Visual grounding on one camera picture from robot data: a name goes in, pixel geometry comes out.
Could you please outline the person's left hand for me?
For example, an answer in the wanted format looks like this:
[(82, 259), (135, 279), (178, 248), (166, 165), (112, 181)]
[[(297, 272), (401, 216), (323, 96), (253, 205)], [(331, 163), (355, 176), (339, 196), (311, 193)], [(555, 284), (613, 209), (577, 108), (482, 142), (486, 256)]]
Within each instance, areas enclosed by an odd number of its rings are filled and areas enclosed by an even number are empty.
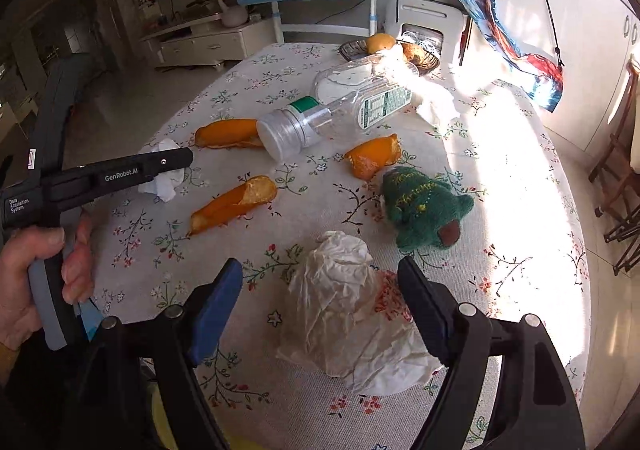
[[(81, 212), (70, 254), (62, 262), (62, 299), (87, 302), (94, 291), (90, 215)], [(37, 302), (46, 285), (44, 262), (67, 244), (61, 227), (18, 229), (1, 249), (1, 344), (15, 352), (41, 328)]]

